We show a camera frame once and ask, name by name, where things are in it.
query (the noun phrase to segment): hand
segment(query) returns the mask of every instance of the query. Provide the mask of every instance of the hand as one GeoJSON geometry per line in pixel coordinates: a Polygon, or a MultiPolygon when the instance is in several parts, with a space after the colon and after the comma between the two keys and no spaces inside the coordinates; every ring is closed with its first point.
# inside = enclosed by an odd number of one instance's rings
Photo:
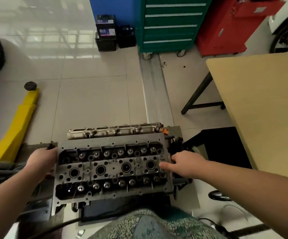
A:
{"type": "Polygon", "coordinates": [[[47,173],[49,173],[57,162],[57,150],[53,148],[46,150],[46,148],[39,148],[35,150],[27,160],[27,164],[24,169],[33,170],[41,175],[41,180],[44,179],[47,173]]]}
{"type": "Polygon", "coordinates": [[[188,151],[174,154],[172,160],[176,163],[160,162],[159,167],[186,178],[198,178],[199,171],[207,162],[200,154],[188,151]]]}

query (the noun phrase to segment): caster wheel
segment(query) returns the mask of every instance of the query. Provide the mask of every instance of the caster wheel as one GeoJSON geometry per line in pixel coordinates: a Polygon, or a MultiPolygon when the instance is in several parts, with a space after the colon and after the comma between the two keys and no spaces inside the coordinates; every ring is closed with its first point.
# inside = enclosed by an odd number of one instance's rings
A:
{"type": "Polygon", "coordinates": [[[177,52],[177,57],[181,58],[181,57],[185,56],[185,54],[186,54],[186,50],[183,49],[183,50],[177,52]]]}
{"type": "Polygon", "coordinates": [[[152,58],[152,53],[143,53],[144,60],[150,60],[152,58]]]}
{"type": "Polygon", "coordinates": [[[31,91],[31,90],[36,90],[37,89],[37,84],[33,81],[29,81],[24,85],[24,88],[27,91],[31,91]]]}

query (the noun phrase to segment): green tool cabinet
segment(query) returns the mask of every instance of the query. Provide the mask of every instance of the green tool cabinet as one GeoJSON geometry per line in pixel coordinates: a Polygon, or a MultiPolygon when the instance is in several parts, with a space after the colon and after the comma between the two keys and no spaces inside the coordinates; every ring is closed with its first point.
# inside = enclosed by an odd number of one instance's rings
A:
{"type": "Polygon", "coordinates": [[[148,60],[154,52],[185,55],[212,0],[135,0],[135,35],[139,52],[148,60]]]}

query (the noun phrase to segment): wooden table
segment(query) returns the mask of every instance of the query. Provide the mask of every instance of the wooden table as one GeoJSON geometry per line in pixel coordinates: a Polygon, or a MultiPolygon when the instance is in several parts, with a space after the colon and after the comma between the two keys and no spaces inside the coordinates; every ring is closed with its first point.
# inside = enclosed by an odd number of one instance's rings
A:
{"type": "Polygon", "coordinates": [[[210,73],[182,110],[221,105],[255,169],[288,177],[288,53],[206,61],[210,73]],[[214,80],[223,103],[193,105],[214,80]]]}

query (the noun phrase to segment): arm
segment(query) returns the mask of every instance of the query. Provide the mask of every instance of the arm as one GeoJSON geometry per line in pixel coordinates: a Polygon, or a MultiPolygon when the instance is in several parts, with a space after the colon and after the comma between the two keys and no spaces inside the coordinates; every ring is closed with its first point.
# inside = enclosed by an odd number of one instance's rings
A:
{"type": "Polygon", "coordinates": [[[3,238],[23,211],[35,187],[50,172],[57,159],[57,148],[35,150],[26,166],[0,185],[0,238],[3,238]]]}
{"type": "Polygon", "coordinates": [[[172,160],[176,163],[160,162],[159,166],[214,186],[288,238],[288,177],[208,161],[188,151],[176,153],[172,160]]]}

